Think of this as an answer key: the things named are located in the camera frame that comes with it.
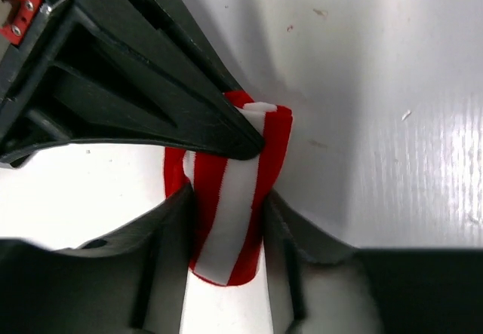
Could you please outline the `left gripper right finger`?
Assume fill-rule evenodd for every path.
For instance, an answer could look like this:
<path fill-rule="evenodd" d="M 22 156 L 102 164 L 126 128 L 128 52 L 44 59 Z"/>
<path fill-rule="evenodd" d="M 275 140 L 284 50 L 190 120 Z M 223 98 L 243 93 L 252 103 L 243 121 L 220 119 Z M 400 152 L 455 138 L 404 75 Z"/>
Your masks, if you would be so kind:
<path fill-rule="evenodd" d="M 276 333 L 480 333 L 480 249 L 359 249 L 277 193 L 263 205 Z"/>

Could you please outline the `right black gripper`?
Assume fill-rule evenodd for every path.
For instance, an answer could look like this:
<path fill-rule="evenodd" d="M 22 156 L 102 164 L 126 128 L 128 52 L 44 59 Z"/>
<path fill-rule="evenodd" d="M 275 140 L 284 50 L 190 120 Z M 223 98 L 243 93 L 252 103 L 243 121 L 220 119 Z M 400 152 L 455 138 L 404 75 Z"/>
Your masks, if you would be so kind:
<path fill-rule="evenodd" d="M 1 106 L 32 95 L 64 44 L 74 0 L 1 0 Z"/>

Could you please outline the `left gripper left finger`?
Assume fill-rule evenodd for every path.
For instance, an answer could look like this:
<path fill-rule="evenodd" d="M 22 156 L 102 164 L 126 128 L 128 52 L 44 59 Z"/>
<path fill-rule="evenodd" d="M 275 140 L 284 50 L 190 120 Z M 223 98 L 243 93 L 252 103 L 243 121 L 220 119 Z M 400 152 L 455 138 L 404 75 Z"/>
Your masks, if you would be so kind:
<path fill-rule="evenodd" d="M 184 186 L 76 249 L 1 242 L 3 333 L 177 333 L 195 198 Z"/>

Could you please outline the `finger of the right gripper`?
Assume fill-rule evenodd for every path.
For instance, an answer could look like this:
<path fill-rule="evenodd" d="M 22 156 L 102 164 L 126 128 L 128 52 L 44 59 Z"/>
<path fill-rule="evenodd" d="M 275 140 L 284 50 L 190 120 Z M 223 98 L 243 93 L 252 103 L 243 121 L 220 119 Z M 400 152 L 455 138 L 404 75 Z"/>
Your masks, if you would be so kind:
<path fill-rule="evenodd" d="M 238 82 L 182 0 L 74 0 L 33 94 L 1 106 L 1 164 L 69 144 L 167 146 L 247 160 L 263 137 L 228 101 Z"/>

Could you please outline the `red white striped santa sock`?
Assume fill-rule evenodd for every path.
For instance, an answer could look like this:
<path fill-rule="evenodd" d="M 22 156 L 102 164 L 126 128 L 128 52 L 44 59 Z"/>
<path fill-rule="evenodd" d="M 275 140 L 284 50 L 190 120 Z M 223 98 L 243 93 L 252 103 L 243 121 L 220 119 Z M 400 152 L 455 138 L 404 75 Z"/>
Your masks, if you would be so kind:
<path fill-rule="evenodd" d="M 240 286 L 256 273 L 263 240 L 262 207 L 281 172 L 293 123 L 285 106 L 254 101 L 243 90 L 225 94 L 263 136 L 247 161 L 184 149 L 165 149 L 163 177 L 170 197 L 190 183 L 197 212 L 189 268 L 221 287 Z"/>

